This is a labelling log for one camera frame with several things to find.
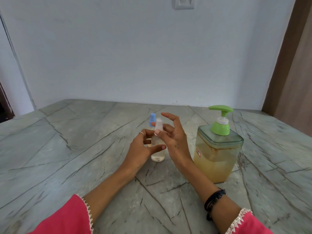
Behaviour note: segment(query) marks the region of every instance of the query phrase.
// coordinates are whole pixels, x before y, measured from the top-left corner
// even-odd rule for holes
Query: light switch
[[[175,0],[175,9],[194,9],[195,0]]]

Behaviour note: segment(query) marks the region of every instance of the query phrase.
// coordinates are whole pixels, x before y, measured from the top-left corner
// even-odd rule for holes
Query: sticker
[[[201,153],[197,148],[196,148],[196,153],[198,154],[199,157],[201,157]]]

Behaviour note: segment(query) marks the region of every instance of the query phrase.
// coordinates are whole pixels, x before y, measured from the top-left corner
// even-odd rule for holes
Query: wrist band
[[[226,194],[224,189],[221,189],[221,188],[219,188],[219,189],[220,189],[219,191],[216,191],[215,193],[213,193],[208,198],[208,200],[206,201],[206,203],[204,205],[205,210],[208,212],[207,213],[207,220],[208,221],[212,220],[210,213],[213,209],[213,206],[217,203],[218,199],[220,199],[223,195]]]

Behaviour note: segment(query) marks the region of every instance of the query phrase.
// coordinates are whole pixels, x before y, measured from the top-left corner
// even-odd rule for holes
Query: marble countertop
[[[122,163],[149,115],[180,117],[194,154],[208,108],[63,100],[0,124],[0,232],[26,233],[74,193],[85,195]],[[312,232],[312,138],[258,111],[228,114],[244,139],[219,186],[274,233]],[[148,160],[113,199],[94,233],[217,233],[193,187],[168,153]]]

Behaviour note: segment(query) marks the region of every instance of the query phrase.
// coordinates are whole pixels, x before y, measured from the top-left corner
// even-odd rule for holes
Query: green pump
[[[210,130],[218,135],[228,135],[230,133],[229,120],[226,118],[228,112],[233,112],[233,109],[225,105],[215,105],[208,107],[209,110],[221,111],[221,117],[213,123]]]

